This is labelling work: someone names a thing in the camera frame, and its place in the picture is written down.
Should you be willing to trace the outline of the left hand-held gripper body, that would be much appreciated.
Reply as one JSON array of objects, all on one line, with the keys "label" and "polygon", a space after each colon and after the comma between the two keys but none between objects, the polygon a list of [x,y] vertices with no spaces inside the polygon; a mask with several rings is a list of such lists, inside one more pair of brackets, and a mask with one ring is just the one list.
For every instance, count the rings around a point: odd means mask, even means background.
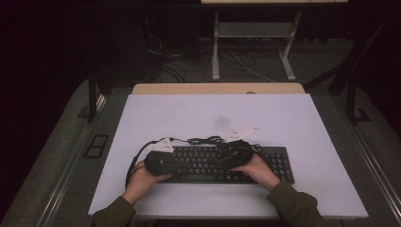
[{"label": "left hand-held gripper body", "polygon": [[154,176],[168,175],[174,172],[174,148],[168,137],[161,139],[150,146],[145,159],[148,172]]}]

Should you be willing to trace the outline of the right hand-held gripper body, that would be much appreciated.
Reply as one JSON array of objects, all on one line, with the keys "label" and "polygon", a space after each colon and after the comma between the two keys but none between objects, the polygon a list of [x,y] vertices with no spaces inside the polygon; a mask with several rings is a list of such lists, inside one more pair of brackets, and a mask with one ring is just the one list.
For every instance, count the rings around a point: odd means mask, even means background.
[{"label": "right hand-held gripper body", "polygon": [[227,137],[227,142],[221,146],[221,158],[226,156],[238,156],[241,158],[242,166],[249,163],[253,157],[253,148],[248,142],[244,141],[244,138],[255,133],[256,131],[257,128],[231,130],[229,136]]}]

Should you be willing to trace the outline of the black keyboard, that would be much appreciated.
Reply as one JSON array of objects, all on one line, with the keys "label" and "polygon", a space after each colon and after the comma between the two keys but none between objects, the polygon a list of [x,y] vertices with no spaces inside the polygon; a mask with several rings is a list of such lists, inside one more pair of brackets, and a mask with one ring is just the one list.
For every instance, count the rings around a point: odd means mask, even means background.
[{"label": "black keyboard", "polygon": [[[252,145],[255,151],[265,160],[272,172],[281,180],[295,183],[288,152],[285,147],[261,147]],[[163,183],[245,183],[255,181],[240,171],[224,170],[217,160],[222,157],[222,148],[207,146],[175,146],[172,157],[187,162],[187,166],[173,174]]]}]

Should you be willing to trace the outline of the person's left hand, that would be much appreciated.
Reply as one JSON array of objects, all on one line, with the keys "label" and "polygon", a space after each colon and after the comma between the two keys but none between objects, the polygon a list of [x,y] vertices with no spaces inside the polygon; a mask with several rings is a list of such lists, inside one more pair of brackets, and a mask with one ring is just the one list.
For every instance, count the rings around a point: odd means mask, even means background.
[{"label": "person's left hand", "polygon": [[140,161],[130,176],[129,184],[121,195],[130,205],[135,205],[141,198],[153,188],[158,182],[170,178],[170,175],[153,176]]}]

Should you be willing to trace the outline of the person's right hand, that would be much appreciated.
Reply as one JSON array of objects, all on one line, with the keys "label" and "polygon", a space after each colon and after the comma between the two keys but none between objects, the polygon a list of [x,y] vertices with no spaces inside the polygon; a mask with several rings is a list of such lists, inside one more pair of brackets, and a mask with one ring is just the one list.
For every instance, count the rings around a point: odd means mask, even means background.
[{"label": "person's right hand", "polygon": [[233,168],[233,171],[240,171],[250,176],[269,192],[280,183],[280,180],[275,176],[265,161],[257,154],[252,157],[249,163],[244,166]]}]

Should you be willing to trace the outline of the white board table cover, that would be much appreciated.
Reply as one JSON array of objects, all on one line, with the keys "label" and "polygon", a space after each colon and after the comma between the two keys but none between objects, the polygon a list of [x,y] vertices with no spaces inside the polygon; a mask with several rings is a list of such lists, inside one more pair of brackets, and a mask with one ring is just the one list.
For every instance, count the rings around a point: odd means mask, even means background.
[{"label": "white board table cover", "polygon": [[[364,218],[367,211],[308,94],[131,95],[128,97],[89,211],[124,190],[134,157],[163,137],[227,138],[249,130],[247,142],[288,151],[295,188],[315,197],[326,218]],[[276,218],[258,184],[159,183],[136,203],[139,218]]]}]

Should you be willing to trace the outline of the black metal stand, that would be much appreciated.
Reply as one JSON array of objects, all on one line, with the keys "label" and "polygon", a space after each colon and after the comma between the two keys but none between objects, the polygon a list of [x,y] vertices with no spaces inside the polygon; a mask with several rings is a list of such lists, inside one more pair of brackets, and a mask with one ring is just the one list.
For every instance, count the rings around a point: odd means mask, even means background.
[{"label": "black metal stand", "polygon": [[391,14],[384,15],[378,21],[376,26],[374,26],[370,31],[364,31],[363,37],[356,40],[356,43],[352,47],[349,55],[344,59],[343,62],[318,76],[317,78],[303,84],[304,90],[307,91],[319,83],[333,78],[333,81],[328,88],[328,92],[332,96],[339,96],[343,89],[347,88],[345,113],[353,125],[356,125],[357,122],[369,120],[365,112],[362,112],[360,116],[355,116],[358,78],[358,74],[356,73],[357,67],[360,65],[370,46],[374,43],[376,37],[391,20],[391,18]]},{"label": "black metal stand", "polygon": [[97,113],[97,99],[100,95],[110,92],[110,80],[105,64],[92,65],[89,68],[88,76],[89,85],[89,117],[88,122],[91,123]]}]

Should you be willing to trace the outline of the black floor outlet frame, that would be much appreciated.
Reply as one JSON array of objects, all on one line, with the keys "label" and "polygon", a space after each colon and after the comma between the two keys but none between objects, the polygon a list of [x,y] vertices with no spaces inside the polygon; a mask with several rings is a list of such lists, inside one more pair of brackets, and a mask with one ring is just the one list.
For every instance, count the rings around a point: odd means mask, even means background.
[{"label": "black floor outlet frame", "polygon": [[107,145],[108,139],[108,134],[96,134],[83,156],[90,159],[100,158]]}]

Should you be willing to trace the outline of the white metal desk frame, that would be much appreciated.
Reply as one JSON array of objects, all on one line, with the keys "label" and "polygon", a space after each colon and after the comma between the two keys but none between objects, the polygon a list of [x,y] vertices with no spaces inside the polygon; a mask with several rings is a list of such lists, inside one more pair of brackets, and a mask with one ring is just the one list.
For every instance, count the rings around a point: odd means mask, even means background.
[{"label": "white metal desk frame", "polygon": [[[203,5],[329,5],[329,4],[345,4],[348,0],[200,0]],[[286,46],[278,52],[278,57],[282,63],[288,80],[296,79],[294,71],[288,60],[288,54],[294,37],[302,17],[302,12],[297,10],[290,22],[274,22],[274,23],[227,23],[219,20],[219,12],[215,11],[214,19],[214,38],[213,38],[213,55],[212,55],[212,79],[219,81],[219,38],[285,38]]]}]

